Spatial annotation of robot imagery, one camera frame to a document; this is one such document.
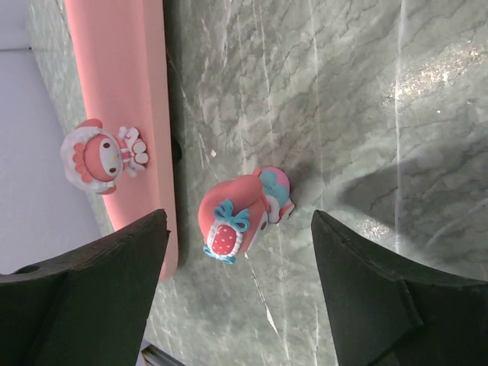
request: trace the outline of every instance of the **my melody figurine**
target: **my melody figurine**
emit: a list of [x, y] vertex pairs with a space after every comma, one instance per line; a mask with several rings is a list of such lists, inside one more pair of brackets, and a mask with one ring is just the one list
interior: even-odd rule
[[269, 224], [287, 220], [294, 207], [288, 177], [273, 166], [219, 183], [198, 211], [205, 253], [233, 264], [236, 254], [247, 252]]
[[76, 187], [98, 194], [114, 193], [122, 171], [135, 177], [149, 157], [137, 128], [121, 127], [117, 136], [97, 119], [86, 120], [61, 146], [66, 177]]

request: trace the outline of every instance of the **blue ribbon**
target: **blue ribbon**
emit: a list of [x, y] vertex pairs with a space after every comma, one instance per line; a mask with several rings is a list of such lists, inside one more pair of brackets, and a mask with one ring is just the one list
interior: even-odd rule
[[216, 219], [228, 223], [233, 229], [244, 233], [251, 226], [249, 223], [249, 210], [246, 208], [235, 216], [232, 215], [233, 210], [234, 205], [232, 201], [225, 200], [224, 202], [220, 202], [220, 206], [215, 207], [213, 215]]
[[283, 208], [290, 197], [290, 192], [285, 186], [278, 183], [276, 174], [267, 170], [261, 173], [259, 178], [261, 179], [262, 189], [265, 194], [276, 198], [280, 204], [280, 208]]
[[234, 263], [236, 263], [236, 258], [235, 257], [223, 257], [223, 258], [216, 257], [212, 253], [212, 251], [210, 250], [210, 248], [208, 246], [204, 246], [204, 252], [209, 257], [214, 258], [214, 259], [217, 259], [217, 260], [219, 260], [221, 262], [227, 263], [228, 265], [233, 265]]

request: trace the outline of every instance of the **pink ledge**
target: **pink ledge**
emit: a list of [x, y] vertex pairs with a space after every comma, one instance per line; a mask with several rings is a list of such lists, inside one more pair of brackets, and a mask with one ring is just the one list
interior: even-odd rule
[[124, 174], [104, 202], [115, 230], [165, 209], [171, 235], [163, 281], [175, 273], [178, 237], [162, 0], [66, 0], [66, 12], [87, 117], [113, 134], [137, 127], [148, 145], [146, 171]]

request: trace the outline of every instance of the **small toy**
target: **small toy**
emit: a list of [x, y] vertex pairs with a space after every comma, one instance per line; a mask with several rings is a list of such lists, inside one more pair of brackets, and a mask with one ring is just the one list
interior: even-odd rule
[[233, 264], [236, 254], [247, 252], [269, 224], [287, 220], [294, 207], [288, 177], [273, 166], [215, 185], [198, 211], [205, 253]]
[[135, 177], [146, 168], [147, 146], [137, 128], [121, 127], [113, 136], [97, 119], [86, 120], [61, 146], [65, 174], [76, 187], [98, 194], [111, 194], [122, 171]]

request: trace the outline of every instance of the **marble veining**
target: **marble veining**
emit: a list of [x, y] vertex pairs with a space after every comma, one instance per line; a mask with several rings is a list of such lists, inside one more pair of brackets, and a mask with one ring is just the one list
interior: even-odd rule
[[[488, 279], [484, 0], [164, 7], [183, 260], [158, 286], [148, 340], [188, 366], [335, 365], [310, 234], [317, 208], [408, 258]], [[72, 67], [56, 47], [41, 69]], [[235, 265], [212, 261], [200, 199], [267, 164], [289, 174], [297, 209]]]

